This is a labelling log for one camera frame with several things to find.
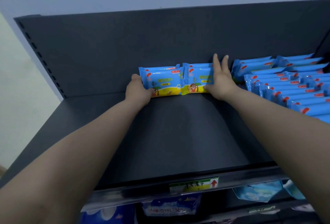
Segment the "person's right arm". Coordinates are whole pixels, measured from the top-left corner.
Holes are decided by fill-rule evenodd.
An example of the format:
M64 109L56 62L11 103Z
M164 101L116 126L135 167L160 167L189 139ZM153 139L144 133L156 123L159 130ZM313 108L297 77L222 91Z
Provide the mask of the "person's right arm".
M236 86L213 56L214 84L204 86L229 103L326 223L330 223L330 124L287 109Z

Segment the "person's right hand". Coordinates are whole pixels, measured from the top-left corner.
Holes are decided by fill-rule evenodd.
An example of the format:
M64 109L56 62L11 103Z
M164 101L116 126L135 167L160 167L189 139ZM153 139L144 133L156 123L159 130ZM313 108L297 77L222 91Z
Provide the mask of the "person's right hand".
M228 68L228 57L229 56L226 55L220 65L218 55L213 55L214 84L204 86L204 89L210 92L210 94L218 100L227 100L227 98L234 94L237 89L240 89L231 78Z

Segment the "cartoon monkey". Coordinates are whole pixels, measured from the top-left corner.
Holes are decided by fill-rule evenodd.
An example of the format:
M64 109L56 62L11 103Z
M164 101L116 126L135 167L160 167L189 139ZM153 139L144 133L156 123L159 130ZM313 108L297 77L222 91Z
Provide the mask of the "cartoon monkey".
M152 92L153 97L159 96L158 89L155 89L155 88L153 88L153 89L154 89L153 92Z
M189 92L191 93L198 93L198 86L195 83L190 84L188 87Z

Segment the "floor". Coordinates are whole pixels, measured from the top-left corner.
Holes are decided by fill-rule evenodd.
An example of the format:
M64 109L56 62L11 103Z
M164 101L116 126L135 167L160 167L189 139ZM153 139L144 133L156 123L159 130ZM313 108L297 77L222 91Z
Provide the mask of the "floor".
M14 162L59 103L0 14L0 166Z

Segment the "forearm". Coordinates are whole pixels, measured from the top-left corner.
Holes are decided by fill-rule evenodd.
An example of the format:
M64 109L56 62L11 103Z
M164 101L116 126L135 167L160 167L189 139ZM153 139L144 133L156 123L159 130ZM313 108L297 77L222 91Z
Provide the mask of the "forearm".
M330 199L330 125L240 88L226 101L319 213L328 214L318 206Z
M81 207L141 108L122 101L64 137L14 177L1 190L1 197L9 194L17 203L15 196L23 196L31 203L51 204L43 206L48 209L55 204Z

